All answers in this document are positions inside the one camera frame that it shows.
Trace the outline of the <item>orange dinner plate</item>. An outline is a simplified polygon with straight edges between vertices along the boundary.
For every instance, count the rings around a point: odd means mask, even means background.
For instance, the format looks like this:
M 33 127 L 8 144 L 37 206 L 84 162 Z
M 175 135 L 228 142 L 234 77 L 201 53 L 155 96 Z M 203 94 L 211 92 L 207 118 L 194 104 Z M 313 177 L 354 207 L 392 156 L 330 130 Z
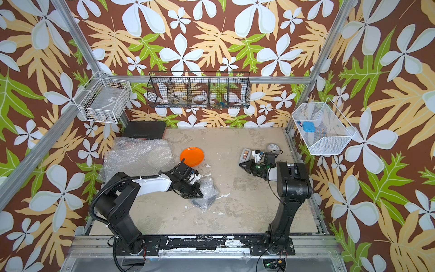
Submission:
M 198 147 L 188 147 L 180 154 L 180 161 L 192 168 L 200 165 L 204 158 L 204 152 Z

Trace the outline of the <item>bubble wrap pile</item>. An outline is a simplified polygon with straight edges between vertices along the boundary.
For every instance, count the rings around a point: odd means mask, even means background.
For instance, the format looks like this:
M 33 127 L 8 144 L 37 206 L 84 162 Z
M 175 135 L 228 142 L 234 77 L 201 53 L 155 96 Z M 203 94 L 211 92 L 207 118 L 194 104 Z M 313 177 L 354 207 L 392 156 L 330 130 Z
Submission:
M 175 165 L 172 149 L 166 140 L 118 137 L 113 148 L 104 155 L 98 179 L 105 184 L 118 172 L 129 176 L 156 175 Z

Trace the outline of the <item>black dinner plate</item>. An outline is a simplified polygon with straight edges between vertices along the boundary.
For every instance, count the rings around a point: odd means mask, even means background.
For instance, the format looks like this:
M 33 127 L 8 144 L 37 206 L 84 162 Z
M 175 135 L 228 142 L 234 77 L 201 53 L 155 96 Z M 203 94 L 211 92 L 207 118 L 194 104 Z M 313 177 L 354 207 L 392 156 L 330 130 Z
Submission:
M 207 210 L 215 202 L 216 196 L 210 198 L 195 198 L 191 202 L 194 206 L 199 207 L 202 210 Z

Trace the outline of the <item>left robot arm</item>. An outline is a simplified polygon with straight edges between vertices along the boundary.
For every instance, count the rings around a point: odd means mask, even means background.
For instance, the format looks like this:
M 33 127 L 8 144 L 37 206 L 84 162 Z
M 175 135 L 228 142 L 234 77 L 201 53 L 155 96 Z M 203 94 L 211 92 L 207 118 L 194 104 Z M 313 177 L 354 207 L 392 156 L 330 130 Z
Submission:
M 138 196 L 156 192 L 175 192 L 184 199 L 201 199 L 198 171 L 181 161 L 169 171 L 155 175 L 129 176 L 116 173 L 97 193 L 89 206 L 89 216 L 104 224 L 130 254 L 142 251 L 143 234 L 134 224 L 130 210 Z

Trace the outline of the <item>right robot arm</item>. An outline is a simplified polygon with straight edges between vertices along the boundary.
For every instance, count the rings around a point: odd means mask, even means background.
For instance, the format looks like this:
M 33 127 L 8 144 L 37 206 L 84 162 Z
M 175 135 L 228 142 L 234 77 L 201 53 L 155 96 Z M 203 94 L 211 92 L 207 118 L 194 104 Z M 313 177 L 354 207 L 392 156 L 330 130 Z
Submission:
M 312 195 L 312 186 L 307 169 L 303 163 L 277 162 L 276 154 L 268 153 L 263 162 L 250 159 L 239 163 L 245 172 L 271 182 L 270 175 L 275 173 L 276 192 L 279 206 L 274 220 L 269 224 L 265 235 L 264 247 L 271 255 L 285 251 L 294 255 L 290 229 L 296 212 Z

